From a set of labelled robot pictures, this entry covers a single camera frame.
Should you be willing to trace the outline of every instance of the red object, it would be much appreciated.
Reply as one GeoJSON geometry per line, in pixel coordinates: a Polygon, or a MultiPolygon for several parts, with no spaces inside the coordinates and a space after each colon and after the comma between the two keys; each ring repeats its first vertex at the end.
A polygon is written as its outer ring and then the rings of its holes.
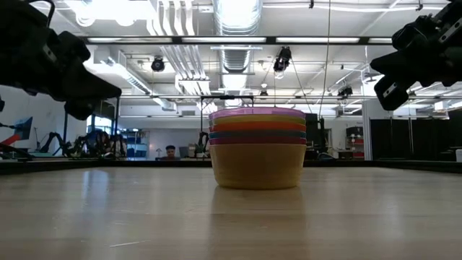
{"type": "Polygon", "coordinates": [[[364,157],[364,152],[353,152],[353,157],[364,157]]]}
{"type": "Polygon", "coordinates": [[[351,144],[364,144],[364,139],[354,139],[354,142],[349,141],[351,144]]]}
{"type": "Polygon", "coordinates": [[[21,136],[19,134],[15,134],[11,137],[9,137],[8,139],[5,139],[2,144],[5,144],[5,145],[12,145],[13,143],[15,143],[16,141],[19,141],[21,139],[21,136]]]}
{"type": "Polygon", "coordinates": [[[210,132],[215,131],[242,131],[242,130],[294,130],[306,131],[306,126],[298,123],[289,122],[239,122],[239,123],[223,123],[216,126],[211,126],[210,132]]]}
{"type": "Polygon", "coordinates": [[[217,144],[306,144],[306,139],[280,136],[228,137],[210,139],[210,145],[217,144]]]}

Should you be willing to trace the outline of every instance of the desk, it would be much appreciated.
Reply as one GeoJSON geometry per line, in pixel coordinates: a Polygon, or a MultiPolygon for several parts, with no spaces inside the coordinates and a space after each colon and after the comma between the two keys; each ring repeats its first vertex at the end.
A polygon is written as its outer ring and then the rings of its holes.
{"type": "Polygon", "coordinates": [[[462,178],[306,168],[239,191],[211,168],[0,176],[0,259],[459,259],[462,178]]]}

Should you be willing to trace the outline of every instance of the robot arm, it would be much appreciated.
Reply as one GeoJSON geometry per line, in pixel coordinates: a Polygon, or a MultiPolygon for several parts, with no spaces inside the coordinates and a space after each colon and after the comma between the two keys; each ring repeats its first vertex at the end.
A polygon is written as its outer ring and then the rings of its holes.
{"type": "Polygon", "coordinates": [[[79,120],[87,119],[99,101],[121,96],[119,88],[84,68],[90,58],[84,42],[70,32],[57,35],[48,28],[51,17],[28,2],[0,1],[0,85],[66,102],[66,112],[79,120]]]}
{"type": "Polygon", "coordinates": [[[408,99],[407,90],[420,82],[450,87],[462,81],[462,0],[451,2],[434,17],[420,16],[393,37],[397,52],[372,60],[370,66],[385,76],[374,90],[380,104],[393,111],[408,99]]]}

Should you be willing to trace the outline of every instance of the camera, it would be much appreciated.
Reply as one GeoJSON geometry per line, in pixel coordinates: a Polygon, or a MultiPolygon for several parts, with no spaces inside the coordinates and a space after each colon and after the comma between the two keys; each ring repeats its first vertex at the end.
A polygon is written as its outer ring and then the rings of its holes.
{"type": "Polygon", "coordinates": [[[163,57],[155,56],[154,61],[151,64],[151,69],[155,72],[163,72],[165,69],[165,62],[163,61],[163,57]]]}

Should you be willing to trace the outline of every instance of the plastic bowl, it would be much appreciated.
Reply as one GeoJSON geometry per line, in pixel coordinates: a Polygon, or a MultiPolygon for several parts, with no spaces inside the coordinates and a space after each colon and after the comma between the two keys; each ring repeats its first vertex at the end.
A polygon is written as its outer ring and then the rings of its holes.
{"type": "Polygon", "coordinates": [[[305,113],[300,110],[291,108],[234,108],[224,109],[209,115],[209,119],[222,118],[225,116],[242,116],[242,115],[286,115],[296,116],[305,119],[305,113]]]}
{"type": "Polygon", "coordinates": [[[306,146],[301,144],[212,145],[215,180],[234,189],[287,189],[298,186],[306,146]]]}
{"type": "Polygon", "coordinates": [[[244,115],[244,116],[227,116],[210,120],[210,126],[219,124],[239,123],[239,122],[286,122],[305,125],[305,119],[296,116],[285,115],[244,115]]]}
{"type": "Polygon", "coordinates": [[[210,139],[210,145],[219,144],[304,144],[305,138],[286,136],[246,136],[210,139]]]}
{"type": "Polygon", "coordinates": [[[247,130],[247,131],[218,131],[210,133],[210,139],[229,137],[297,137],[306,138],[306,132],[290,130],[247,130]]]}
{"type": "Polygon", "coordinates": [[[293,130],[306,131],[306,126],[299,123],[287,122],[240,122],[224,123],[209,128],[210,132],[216,131],[242,131],[242,130],[293,130]]]}

